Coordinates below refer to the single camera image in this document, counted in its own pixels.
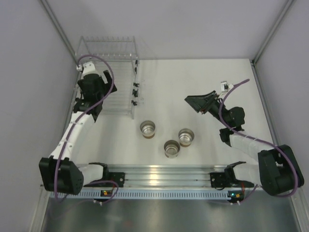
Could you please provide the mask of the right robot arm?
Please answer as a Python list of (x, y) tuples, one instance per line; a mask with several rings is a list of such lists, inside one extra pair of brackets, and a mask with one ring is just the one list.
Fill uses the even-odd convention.
[(256, 164), (238, 161), (225, 167), (224, 175), (229, 186), (241, 183), (260, 185), (271, 196), (292, 192), (304, 185), (305, 179), (288, 145), (275, 146), (250, 137), (242, 125), (245, 111), (242, 107), (227, 109), (215, 91), (206, 95), (191, 95), (184, 99), (197, 113), (210, 113), (224, 124), (219, 130), (220, 139), (254, 159)]

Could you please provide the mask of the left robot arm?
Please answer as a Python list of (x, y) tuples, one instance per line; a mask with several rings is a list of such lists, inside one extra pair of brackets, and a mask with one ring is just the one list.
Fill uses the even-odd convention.
[(110, 181), (105, 164), (77, 164), (77, 157), (102, 110), (103, 101), (117, 91), (114, 74), (108, 70), (102, 74), (83, 72), (77, 84), (81, 95), (74, 101), (69, 125), (54, 151), (39, 162), (43, 186), (54, 194), (77, 195), (85, 185), (95, 182), (103, 187)]

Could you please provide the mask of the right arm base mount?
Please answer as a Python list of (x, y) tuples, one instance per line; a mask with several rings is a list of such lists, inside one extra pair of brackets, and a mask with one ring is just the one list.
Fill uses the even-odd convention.
[(210, 173), (210, 181), (211, 187), (216, 190), (223, 190), (231, 187), (231, 184), (228, 182), (228, 179), (224, 173)]

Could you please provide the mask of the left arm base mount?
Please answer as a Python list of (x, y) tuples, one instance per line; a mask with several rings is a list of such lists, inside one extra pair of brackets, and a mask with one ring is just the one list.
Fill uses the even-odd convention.
[(114, 181), (120, 188), (123, 188), (125, 183), (125, 176), (126, 174), (124, 172), (109, 172), (107, 174), (107, 180)]

